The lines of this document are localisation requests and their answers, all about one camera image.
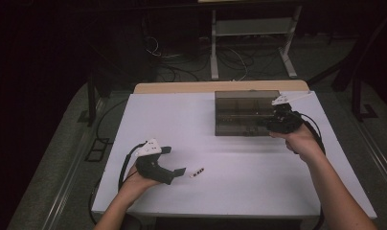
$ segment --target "white table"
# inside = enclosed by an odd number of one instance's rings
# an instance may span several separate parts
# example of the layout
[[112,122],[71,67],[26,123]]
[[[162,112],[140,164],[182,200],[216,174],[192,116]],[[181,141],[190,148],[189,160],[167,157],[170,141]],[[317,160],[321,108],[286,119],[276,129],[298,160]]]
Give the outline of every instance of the white table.
[[[314,93],[291,103],[319,125],[328,159],[370,218],[376,213],[358,182]],[[213,92],[133,94],[110,153],[92,210],[104,212],[117,193],[120,169],[137,144],[156,138],[171,146],[159,164],[187,168],[171,185],[158,185],[128,210],[146,217],[292,218],[319,215],[306,164],[270,137],[216,137]],[[133,164],[131,157],[127,167]],[[190,174],[204,168],[199,176]]]

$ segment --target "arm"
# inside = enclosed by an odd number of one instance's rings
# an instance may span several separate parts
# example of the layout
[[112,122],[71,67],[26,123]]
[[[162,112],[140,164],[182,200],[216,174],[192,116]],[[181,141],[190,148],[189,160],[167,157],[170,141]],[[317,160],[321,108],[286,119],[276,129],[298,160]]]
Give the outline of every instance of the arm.
[[127,177],[128,179],[123,184],[121,190],[113,198],[101,220],[95,226],[95,230],[120,229],[125,212],[133,202],[147,189],[159,184],[157,181],[146,179],[139,175],[135,166],[130,169]]
[[301,159],[307,163],[330,229],[376,229],[305,125],[289,134],[271,132],[270,135],[284,138],[287,147],[298,152]]

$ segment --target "right hand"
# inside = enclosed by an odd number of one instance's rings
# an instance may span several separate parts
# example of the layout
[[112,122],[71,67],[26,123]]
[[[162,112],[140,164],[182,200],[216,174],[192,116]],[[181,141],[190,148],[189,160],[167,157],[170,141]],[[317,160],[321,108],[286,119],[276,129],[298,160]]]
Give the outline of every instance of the right hand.
[[324,155],[313,134],[304,124],[288,134],[270,132],[270,136],[284,138],[286,147],[298,153],[301,159],[307,163],[316,156]]

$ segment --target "forearm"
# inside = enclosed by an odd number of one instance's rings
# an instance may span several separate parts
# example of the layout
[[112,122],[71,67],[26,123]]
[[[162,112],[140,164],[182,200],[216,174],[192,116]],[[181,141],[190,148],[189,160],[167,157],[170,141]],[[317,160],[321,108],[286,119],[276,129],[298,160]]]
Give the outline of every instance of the forearm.
[[330,229],[376,229],[323,153],[307,165]]
[[94,229],[119,230],[122,225],[123,218],[125,217],[125,213],[131,205],[132,200],[116,195]]

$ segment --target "wooden table edge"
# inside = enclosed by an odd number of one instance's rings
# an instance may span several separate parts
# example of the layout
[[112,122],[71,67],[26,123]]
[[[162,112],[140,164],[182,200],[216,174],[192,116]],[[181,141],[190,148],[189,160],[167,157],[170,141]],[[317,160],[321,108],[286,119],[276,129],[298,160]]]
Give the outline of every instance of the wooden table edge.
[[206,93],[232,90],[309,91],[304,80],[247,80],[139,83],[135,94]]

